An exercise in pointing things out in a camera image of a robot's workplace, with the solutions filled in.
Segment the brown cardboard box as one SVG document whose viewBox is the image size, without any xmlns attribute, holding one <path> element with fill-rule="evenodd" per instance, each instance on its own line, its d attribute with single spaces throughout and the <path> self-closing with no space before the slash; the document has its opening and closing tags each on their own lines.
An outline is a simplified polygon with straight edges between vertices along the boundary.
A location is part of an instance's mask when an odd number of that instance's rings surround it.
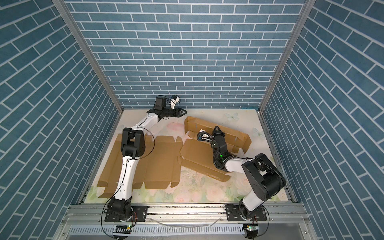
<svg viewBox="0 0 384 240">
<path fill-rule="evenodd" d="M 227 172 L 214 166 L 214 150 L 211 144 L 200 142 L 197 137 L 201 130 L 212 134 L 217 124 L 191 116 L 185 119 L 184 124 L 185 133 L 189 138 L 186 139 L 181 148 L 181 156 L 178 157 L 179 164 L 220 182 L 228 181 L 231 177 Z M 237 154 L 240 149 L 244 153 L 248 151 L 252 143 L 248 134 L 224 126 L 219 126 L 219 128 L 225 133 L 226 144 L 231 154 Z"/>
</svg>

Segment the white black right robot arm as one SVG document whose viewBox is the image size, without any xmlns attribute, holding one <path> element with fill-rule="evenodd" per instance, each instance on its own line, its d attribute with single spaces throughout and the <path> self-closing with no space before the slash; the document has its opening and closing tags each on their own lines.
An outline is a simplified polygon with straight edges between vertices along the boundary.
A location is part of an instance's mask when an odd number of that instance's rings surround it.
<svg viewBox="0 0 384 240">
<path fill-rule="evenodd" d="M 228 151 L 225 133 L 216 126 L 212 134 L 200 130 L 200 142 L 213 149 L 213 163 L 219 170 L 245 174 L 252 190 L 239 202 L 240 215 L 245 220 L 255 217 L 256 209 L 286 186 L 286 180 L 265 154 L 253 158 L 238 157 Z"/>
</svg>

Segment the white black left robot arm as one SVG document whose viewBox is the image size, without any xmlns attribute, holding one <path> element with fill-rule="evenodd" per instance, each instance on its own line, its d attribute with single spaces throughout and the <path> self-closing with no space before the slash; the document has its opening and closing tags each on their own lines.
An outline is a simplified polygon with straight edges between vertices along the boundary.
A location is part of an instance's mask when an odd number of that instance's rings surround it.
<svg viewBox="0 0 384 240">
<path fill-rule="evenodd" d="M 104 210 L 107 216 L 116 222 L 127 222 L 134 218 L 132 201 L 132 186 L 139 160 L 144 158 L 146 144 L 145 133 L 164 118 L 180 118 L 187 111 L 177 107 L 181 98 L 178 95 L 170 97 L 158 95 L 154 106 L 147 115 L 131 128 L 124 128 L 122 133 L 121 151 L 123 155 L 122 169 L 117 189 Z"/>
</svg>

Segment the flat unfolded cardboard box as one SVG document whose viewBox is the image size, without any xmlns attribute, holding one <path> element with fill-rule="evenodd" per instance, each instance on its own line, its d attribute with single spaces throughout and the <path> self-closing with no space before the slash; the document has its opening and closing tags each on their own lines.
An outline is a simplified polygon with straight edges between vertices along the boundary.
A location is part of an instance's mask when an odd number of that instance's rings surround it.
<svg viewBox="0 0 384 240">
<path fill-rule="evenodd" d="M 146 150 L 144 159 L 140 160 L 133 180 L 133 189 L 145 185 L 147 190 L 165 190 L 175 187 L 180 182 L 181 165 L 178 157 L 183 146 L 181 137 L 145 136 Z M 121 151 L 122 134 L 118 134 L 107 163 L 99 178 L 98 187 L 104 187 L 100 198 L 110 198 L 118 189 L 118 181 L 123 165 Z"/>
</svg>

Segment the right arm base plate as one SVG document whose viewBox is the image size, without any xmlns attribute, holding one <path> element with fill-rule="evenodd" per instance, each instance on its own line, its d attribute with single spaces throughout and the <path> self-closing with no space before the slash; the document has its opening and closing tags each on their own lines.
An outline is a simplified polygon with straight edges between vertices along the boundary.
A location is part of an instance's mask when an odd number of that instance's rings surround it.
<svg viewBox="0 0 384 240">
<path fill-rule="evenodd" d="M 263 205 L 249 211 L 245 206 L 239 204 L 226 204 L 224 207 L 227 214 L 227 221 L 266 221 L 267 215 Z"/>
</svg>

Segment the aluminium corner post left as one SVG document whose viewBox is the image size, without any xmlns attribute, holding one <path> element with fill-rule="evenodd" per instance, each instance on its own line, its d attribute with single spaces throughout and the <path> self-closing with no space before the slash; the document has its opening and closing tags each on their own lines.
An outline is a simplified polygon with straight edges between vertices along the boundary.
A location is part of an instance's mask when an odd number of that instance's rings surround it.
<svg viewBox="0 0 384 240">
<path fill-rule="evenodd" d="M 101 69 L 98 61 L 94 57 L 94 54 L 92 53 L 91 48 L 89 47 L 86 39 L 84 38 L 83 34 L 81 33 L 80 28 L 78 27 L 74 17 L 70 13 L 65 1 L 62 0 L 52 0 L 54 6 L 58 10 L 59 14 L 63 18 L 64 22 L 68 26 L 70 32 L 72 33 L 73 37 L 75 38 L 76 42 L 78 43 L 80 49 L 82 50 L 83 54 L 87 58 L 89 64 L 91 65 L 92 69 L 96 73 L 97 77 L 99 78 L 101 84 L 104 86 L 105 90 L 107 91 L 109 97 L 111 98 L 112 102 L 114 103 L 116 109 L 120 114 L 123 113 L 124 108 L 122 107 L 120 101 L 118 100 L 116 94 L 111 88 L 111 85 L 109 84 L 103 70 Z"/>
</svg>

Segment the aluminium corner post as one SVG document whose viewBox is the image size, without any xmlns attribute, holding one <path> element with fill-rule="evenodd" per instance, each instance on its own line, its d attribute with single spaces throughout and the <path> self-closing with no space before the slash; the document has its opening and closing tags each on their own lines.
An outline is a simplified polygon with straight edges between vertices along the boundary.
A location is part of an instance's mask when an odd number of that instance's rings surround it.
<svg viewBox="0 0 384 240">
<path fill-rule="evenodd" d="M 54 6 L 58 10 L 59 14 L 63 18 L 64 22 L 68 26 L 70 32 L 72 33 L 73 37 L 75 38 L 76 42 L 78 43 L 80 49 L 82 50 L 83 54 L 87 58 L 89 64 L 91 65 L 92 69 L 96 73 L 97 77 L 99 78 L 101 84 L 104 86 L 105 90 L 107 91 L 109 97 L 111 98 L 112 102 L 114 103 L 116 109 L 120 114 L 123 113 L 124 108 L 122 107 L 120 101 L 118 100 L 116 94 L 111 88 L 111 85 L 109 84 L 103 70 L 101 69 L 98 61 L 94 57 L 94 54 L 92 53 L 91 48 L 89 47 L 86 39 L 84 38 L 83 34 L 81 33 L 80 28 L 78 27 L 74 17 L 70 13 L 65 1 L 62 0 L 52 0 Z"/>
<path fill-rule="evenodd" d="M 307 0 L 305 1 L 305 4 L 303 5 L 303 8 L 299 14 L 299 17 L 298 17 L 298 20 L 292 30 L 292 33 L 291 33 L 291 36 L 287 42 L 287 45 L 283 51 L 283 54 L 279 60 L 279 64 L 275 70 L 275 73 L 271 79 L 271 82 L 269 84 L 269 86 L 267 87 L 266 89 L 266 93 L 261 101 L 261 104 L 260 104 L 260 107 L 259 107 L 259 112 L 262 113 L 266 107 L 267 107 L 267 103 L 273 93 L 273 90 L 275 88 L 275 86 L 277 85 L 278 81 L 279 81 L 279 78 L 282 74 L 282 71 L 288 61 L 288 58 L 295 46 L 295 43 L 297 42 L 298 38 L 299 38 L 299 35 L 304 27 L 304 24 L 315 4 L 315 0 Z"/>
</svg>

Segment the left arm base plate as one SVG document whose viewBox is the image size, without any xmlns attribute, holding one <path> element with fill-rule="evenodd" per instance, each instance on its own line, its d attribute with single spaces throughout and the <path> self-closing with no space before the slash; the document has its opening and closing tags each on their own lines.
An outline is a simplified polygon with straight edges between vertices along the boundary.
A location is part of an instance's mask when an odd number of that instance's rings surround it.
<svg viewBox="0 0 384 240">
<path fill-rule="evenodd" d="M 148 206 L 131 206 L 131 217 L 126 219 L 124 216 L 120 216 L 112 211 L 105 209 L 103 213 L 105 214 L 104 221 L 109 223 L 137 223 L 145 222 L 148 212 Z"/>
</svg>

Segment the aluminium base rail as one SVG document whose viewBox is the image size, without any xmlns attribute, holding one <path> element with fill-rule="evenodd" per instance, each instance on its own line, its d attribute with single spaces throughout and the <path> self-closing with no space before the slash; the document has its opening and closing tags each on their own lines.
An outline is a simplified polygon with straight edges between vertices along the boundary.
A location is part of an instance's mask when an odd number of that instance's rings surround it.
<svg viewBox="0 0 384 240">
<path fill-rule="evenodd" d="M 176 204 L 133 204 L 132 206 L 148 206 L 145 222 L 138 224 L 163 225 L 211 225 L 228 223 L 224 209 L 226 203 L 176 203 Z M 267 202 L 263 204 L 266 221 L 239 221 L 230 223 L 309 223 L 310 219 L 303 204 L 291 202 Z"/>
</svg>

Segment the aluminium corner post right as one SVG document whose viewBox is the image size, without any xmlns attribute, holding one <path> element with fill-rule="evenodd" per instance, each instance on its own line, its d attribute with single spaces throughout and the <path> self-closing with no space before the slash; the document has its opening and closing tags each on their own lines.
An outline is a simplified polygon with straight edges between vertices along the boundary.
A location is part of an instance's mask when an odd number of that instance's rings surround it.
<svg viewBox="0 0 384 240">
<path fill-rule="evenodd" d="M 299 38 L 299 35 L 304 27 L 304 24 L 315 4 L 315 0 L 307 0 L 305 1 L 305 4 L 303 5 L 303 8 L 299 14 L 299 17 L 298 17 L 298 20 L 292 30 L 292 33 L 291 33 L 291 36 L 287 42 L 287 45 L 283 51 L 283 54 L 279 60 L 279 64 L 275 70 L 275 73 L 271 79 L 271 82 L 269 84 L 269 86 L 267 87 L 266 89 L 266 93 L 261 101 L 261 104 L 260 104 L 260 107 L 259 107 L 259 112 L 262 113 L 266 107 L 267 107 L 267 103 L 273 93 L 273 90 L 275 88 L 275 86 L 277 85 L 278 81 L 279 81 L 279 78 L 282 74 L 282 71 L 288 61 L 288 58 L 295 46 L 295 43 L 297 42 L 298 38 Z"/>
</svg>

